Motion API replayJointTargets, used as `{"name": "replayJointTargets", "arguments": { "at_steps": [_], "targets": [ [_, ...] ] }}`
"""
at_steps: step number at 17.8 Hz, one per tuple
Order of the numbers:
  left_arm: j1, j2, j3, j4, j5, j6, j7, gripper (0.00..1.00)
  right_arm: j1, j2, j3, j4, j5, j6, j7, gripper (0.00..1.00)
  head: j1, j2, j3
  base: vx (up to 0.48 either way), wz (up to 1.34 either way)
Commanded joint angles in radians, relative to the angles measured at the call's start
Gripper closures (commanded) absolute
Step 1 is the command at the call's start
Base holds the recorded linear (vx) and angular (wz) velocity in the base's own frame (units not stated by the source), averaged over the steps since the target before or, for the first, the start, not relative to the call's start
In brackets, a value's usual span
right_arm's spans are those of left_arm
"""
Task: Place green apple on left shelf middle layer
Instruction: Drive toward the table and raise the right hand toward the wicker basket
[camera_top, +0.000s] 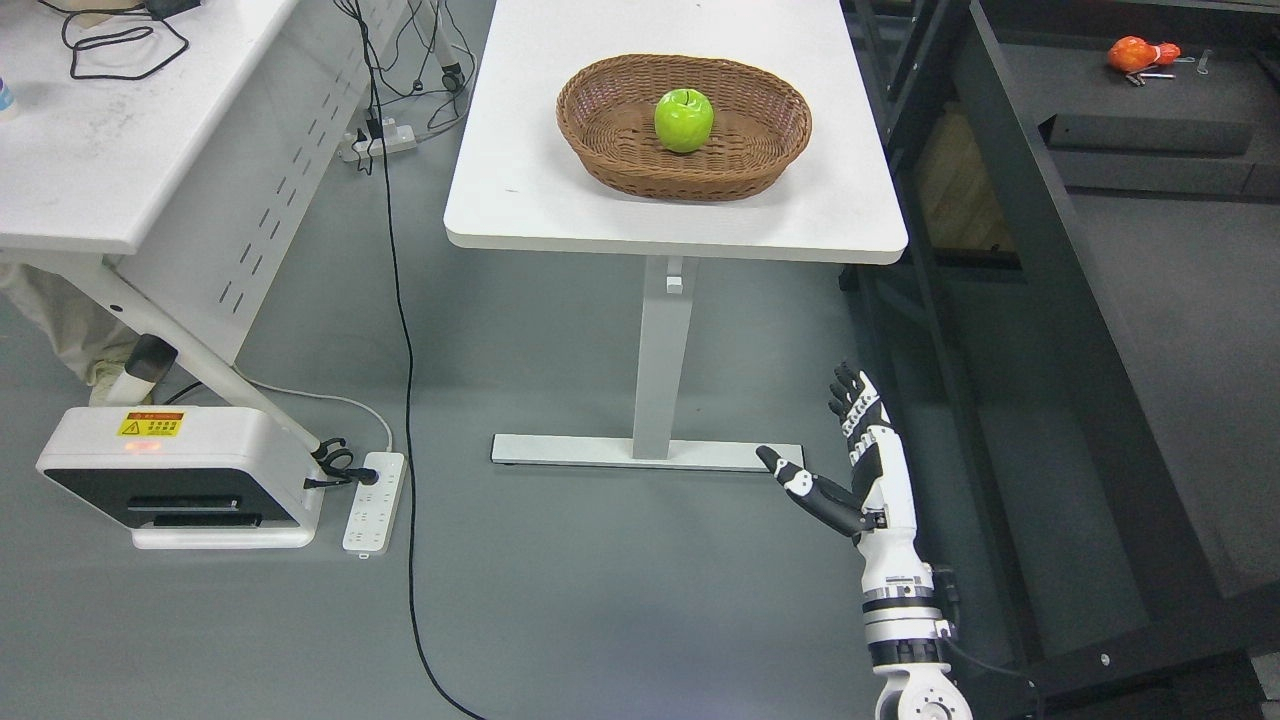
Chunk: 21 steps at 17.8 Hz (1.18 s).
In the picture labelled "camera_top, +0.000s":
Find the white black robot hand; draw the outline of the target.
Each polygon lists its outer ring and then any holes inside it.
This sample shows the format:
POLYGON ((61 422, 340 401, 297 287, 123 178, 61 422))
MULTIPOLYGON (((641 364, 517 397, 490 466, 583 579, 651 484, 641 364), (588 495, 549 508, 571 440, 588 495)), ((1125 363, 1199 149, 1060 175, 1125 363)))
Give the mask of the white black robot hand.
POLYGON ((785 493, 805 512, 855 541, 865 560, 863 588, 931 585, 931 568, 916 552, 916 509, 902 438, 881 392, 846 363, 835 369, 829 410, 847 446, 851 486, 790 462, 772 447, 755 454, 785 493))

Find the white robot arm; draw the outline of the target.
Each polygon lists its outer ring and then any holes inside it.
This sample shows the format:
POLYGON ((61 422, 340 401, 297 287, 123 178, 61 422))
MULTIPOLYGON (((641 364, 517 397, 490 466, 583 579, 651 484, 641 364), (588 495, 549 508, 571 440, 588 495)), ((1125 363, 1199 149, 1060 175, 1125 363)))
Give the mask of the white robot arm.
POLYGON ((884 682, 876 719, 972 719, 955 682, 945 642, 954 625, 934 592, 933 568, 890 575, 864 592, 867 648, 876 676, 884 682))

